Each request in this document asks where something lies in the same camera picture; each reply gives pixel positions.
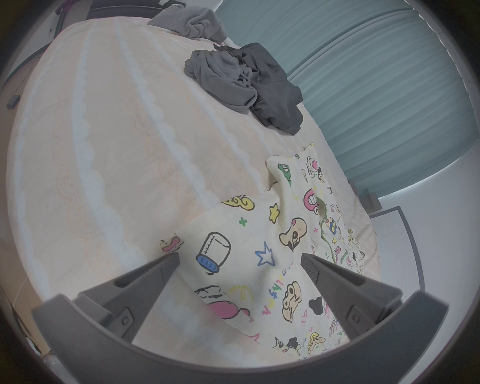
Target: teal curtain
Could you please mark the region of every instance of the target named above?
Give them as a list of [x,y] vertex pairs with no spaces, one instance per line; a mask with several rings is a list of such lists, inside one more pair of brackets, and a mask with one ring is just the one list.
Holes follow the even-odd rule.
[[239,45],[258,41],[304,104],[360,195],[384,196],[464,154],[479,137],[454,62],[401,0],[224,0]]

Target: blue star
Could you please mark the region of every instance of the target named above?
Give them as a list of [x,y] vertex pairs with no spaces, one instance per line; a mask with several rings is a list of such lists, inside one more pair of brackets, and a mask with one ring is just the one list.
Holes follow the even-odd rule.
[[[272,250],[268,248],[268,245],[266,243],[266,241],[264,241],[264,247],[265,247],[265,250],[264,251],[255,251],[255,254],[260,257],[260,261],[258,262],[257,265],[264,265],[264,264],[270,264],[270,265],[273,265],[275,266],[275,260],[273,259],[273,254],[272,254]],[[272,258],[272,261],[268,261],[268,260],[265,260],[264,257],[262,255],[266,255],[267,254],[267,251],[268,253],[270,254],[270,257]]]

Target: gray cloth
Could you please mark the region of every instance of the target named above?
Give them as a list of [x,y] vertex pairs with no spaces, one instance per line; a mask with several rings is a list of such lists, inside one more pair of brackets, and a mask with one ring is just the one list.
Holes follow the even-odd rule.
[[300,88],[287,80],[287,74],[270,53],[259,43],[251,43],[235,49],[227,46],[215,48],[228,51],[240,64],[250,67],[250,78],[258,97],[250,108],[260,122],[273,125],[292,135],[300,130],[303,115],[297,107],[303,97]]
[[178,32],[190,39],[201,37],[221,43],[227,38],[227,31],[215,12],[205,7],[170,5],[147,24]]
[[196,50],[185,61],[185,74],[223,105],[246,113],[257,99],[257,91],[250,84],[252,70],[239,65],[237,58],[225,51]]

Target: bed sheet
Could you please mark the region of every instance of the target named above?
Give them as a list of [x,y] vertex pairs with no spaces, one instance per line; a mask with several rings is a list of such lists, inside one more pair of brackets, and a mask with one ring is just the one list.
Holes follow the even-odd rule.
[[[267,190],[274,181],[269,156],[292,156],[310,142],[365,253],[364,274],[380,279],[370,219],[304,106],[295,136],[224,107],[183,73],[191,51],[212,50],[213,43],[147,21],[71,25],[25,88],[9,145],[7,195],[15,243],[41,299],[74,298],[168,253],[174,244],[162,240],[200,213]],[[292,359],[216,318],[176,273],[133,343],[201,365]]]

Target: cartoon print shirt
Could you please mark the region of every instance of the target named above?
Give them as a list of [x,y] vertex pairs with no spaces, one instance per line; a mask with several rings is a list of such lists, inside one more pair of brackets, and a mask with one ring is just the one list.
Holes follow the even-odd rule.
[[363,269],[316,159],[313,144],[292,158],[270,157],[276,183],[269,190],[226,200],[162,242],[179,253],[178,272],[217,316],[252,342],[298,359],[348,340],[300,266],[301,254]]

